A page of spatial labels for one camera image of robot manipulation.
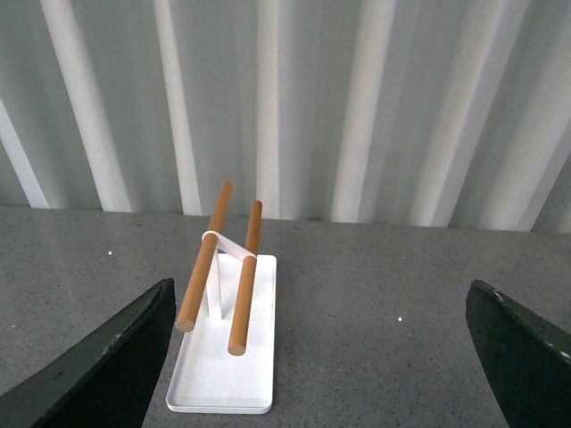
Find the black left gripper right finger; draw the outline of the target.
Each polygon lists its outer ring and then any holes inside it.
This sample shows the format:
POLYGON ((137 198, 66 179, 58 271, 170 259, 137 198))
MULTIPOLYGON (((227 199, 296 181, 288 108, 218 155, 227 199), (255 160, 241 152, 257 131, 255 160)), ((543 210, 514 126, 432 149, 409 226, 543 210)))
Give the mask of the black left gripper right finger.
POLYGON ((476 353, 510 427, 570 425, 570 334, 482 280, 466 320, 476 353))

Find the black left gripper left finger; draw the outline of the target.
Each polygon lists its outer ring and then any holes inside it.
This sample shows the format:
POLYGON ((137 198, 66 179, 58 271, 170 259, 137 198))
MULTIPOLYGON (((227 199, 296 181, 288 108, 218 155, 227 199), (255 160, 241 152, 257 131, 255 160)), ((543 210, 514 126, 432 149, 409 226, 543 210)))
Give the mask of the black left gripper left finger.
POLYGON ((174 281, 163 279, 1 397, 3 427, 139 427, 168 353, 174 281))

